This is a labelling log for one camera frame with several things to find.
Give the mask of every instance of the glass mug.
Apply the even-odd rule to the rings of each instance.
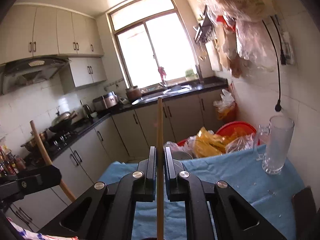
[[[287,158],[294,129],[294,121],[286,116],[273,116],[269,126],[259,126],[253,141],[253,151],[257,160],[262,160],[262,168],[268,174],[278,174]],[[259,154],[257,144],[261,135],[268,136],[268,143],[264,154]]]

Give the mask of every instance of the metal bolt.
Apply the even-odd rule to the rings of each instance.
[[[224,180],[220,180],[217,182],[217,186],[220,188],[226,188],[228,187],[228,184]]]
[[[103,182],[97,182],[96,184],[94,184],[94,188],[95,189],[103,189],[105,185],[106,184],[104,184]]]
[[[182,177],[182,178],[187,178],[190,176],[190,173],[187,172],[187,171],[180,171],[179,172],[179,176]]]
[[[132,173],[132,176],[134,178],[141,178],[143,176],[143,173],[141,171],[135,171],[134,173]]]

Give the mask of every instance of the black countertop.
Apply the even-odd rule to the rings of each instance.
[[[173,94],[173,95],[165,95],[162,97],[162,100],[169,101],[185,96],[190,96],[193,94],[201,94],[208,91],[218,90],[227,88],[227,80],[216,78],[211,79],[211,83],[208,84],[190,84],[192,86],[192,89],[189,91]],[[74,123],[72,125],[72,131],[73,134],[65,141],[65,144],[63,146],[60,145],[60,147],[56,149],[51,149],[51,151],[48,151],[48,154],[52,161],[54,161],[61,153],[63,153],[68,147],[70,147],[72,144],[74,144],[77,140],[79,140],[82,136],[84,136],[86,133],[88,133],[91,129],[93,129],[95,126],[97,126],[99,123],[103,122],[107,118],[111,117],[112,115],[119,114],[122,112],[130,111],[133,109],[137,109],[140,107],[144,107],[147,105],[152,105],[157,103],[157,98],[153,99],[152,101],[148,101],[147,103],[141,102],[135,105],[127,104],[127,105],[119,105],[118,107],[111,108],[109,111],[100,112],[98,113],[98,116],[96,118],[90,118],[90,119],[81,119],[78,122]],[[26,162],[28,165],[28,169],[36,168],[33,164],[30,164],[30,160],[33,157],[33,153],[30,153],[26,158]]]

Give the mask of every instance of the window frame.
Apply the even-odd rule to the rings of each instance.
[[[184,24],[184,22],[183,22],[183,20],[182,20],[182,17],[181,17],[181,15],[180,15],[180,13],[179,13],[179,11],[178,11],[178,8],[177,8],[177,6],[176,6],[176,4],[175,4],[175,2],[174,2],[173,0],[171,0],[171,2],[172,2],[172,4],[173,4],[173,7],[174,7],[173,9],[170,9],[170,10],[168,10],[168,11],[164,11],[164,12],[160,12],[160,13],[156,13],[156,14],[150,15],[150,16],[148,16],[148,17],[145,17],[145,18],[143,18],[143,19],[140,19],[140,20],[138,20],[138,21],[135,21],[135,22],[133,22],[133,23],[131,23],[131,24],[128,24],[128,25],[120,28],[119,30],[115,31],[114,26],[113,26],[113,22],[112,22],[111,14],[115,13],[115,12],[118,11],[118,10],[121,10],[122,8],[124,8],[124,7],[126,7],[126,6],[128,6],[128,5],[130,5],[130,4],[136,3],[136,2],[138,2],[138,1],[141,1],[141,0],[133,0],[133,1],[129,2],[129,3],[127,3],[127,4],[124,4],[124,5],[120,6],[120,7],[117,8],[117,9],[115,9],[115,10],[107,13],[108,21],[109,21],[110,28],[111,28],[111,31],[112,31],[112,36],[114,37],[114,41],[115,41],[116,50],[117,50],[117,52],[119,53],[120,60],[121,60],[121,64],[122,64],[122,67],[123,67],[123,70],[124,70],[123,73],[125,74],[125,78],[127,79],[127,82],[129,83],[129,86],[130,86],[130,87],[132,87],[133,84],[132,84],[132,80],[131,80],[130,73],[129,73],[129,71],[128,71],[126,62],[125,62],[125,60],[124,60],[124,55],[123,55],[123,53],[122,53],[122,49],[121,49],[121,46],[120,46],[120,42],[119,42],[119,39],[118,39],[118,35],[121,34],[121,33],[123,33],[123,32],[126,32],[126,31],[128,31],[128,30],[130,30],[130,29],[132,29],[132,28],[134,28],[134,27],[136,27],[136,26],[144,25],[145,30],[146,30],[147,35],[148,35],[148,38],[149,38],[149,42],[150,42],[150,45],[151,45],[153,54],[154,54],[154,58],[155,58],[156,64],[157,64],[157,66],[159,67],[159,62],[158,62],[158,59],[157,59],[157,56],[156,56],[156,52],[155,52],[155,49],[154,49],[154,47],[153,47],[153,44],[152,44],[152,41],[151,41],[151,37],[150,37],[149,31],[148,31],[148,28],[147,28],[147,25],[146,25],[146,22],[149,21],[149,20],[152,20],[152,19],[155,19],[155,18],[164,16],[164,15],[176,13],[177,16],[178,16],[178,19],[180,20],[180,23],[181,23],[181,25],[182,25],[182,28],[183,28],[186,36],[187,36],[187,39],[188,39],[188,41],[189,41],[189,44],[190,44],[190,46],[191,46],[191,50],[192,50],[192,53],[193,53],[193,57],[194,57],[194,59],[195,59],[195,64],[197,64],[197,56],[196,56],[196,54],[195,54],[195,49],[194,49],[194,47],[193,47],[193,45],[192,45],[192,42],[191,42],[191,40],[190,40],[189,33],[188,33],[187,29],[186,29],[186,26],[185,26],[185,24]],[[183,80],[182,78],[183,78],[183,77],[177,78],[177,79],[173,79],[173,80],[169,80],[169,81],[166,81],[166,83],[167,83],[167,85],[172,85],[172,84],[176,84],[177,82],[178,82],[178,83],[181,83],[181,82],[186,81],[186,80]]]

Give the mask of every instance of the wooden rod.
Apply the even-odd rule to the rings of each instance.
[[[44,162],[46,165],[52,165],[52,161],[47,153],[47,150],[45,149],[42,140],[36,130],[36,126],[35,123],[33,122],[33,120],[30,121],[30,125],[33,131],[33,135],[35,137],[37,146],[39,147],[40,153],[42,155],[42,158],[44,159]],[[63,190],[63,192],[67,195],[68,199],[70,199],[71,202],[76,200],[75,195],[73,195],[73,193],[70,191],[70,189],[68,188],[68,186],[64,183],[64,181],[61,179],[60,182],[60,188]]]
[[[158,98],[158,125],[157,125],[157,240],[164,240],[164,194],[163,194],[163,122],[162,99]]]

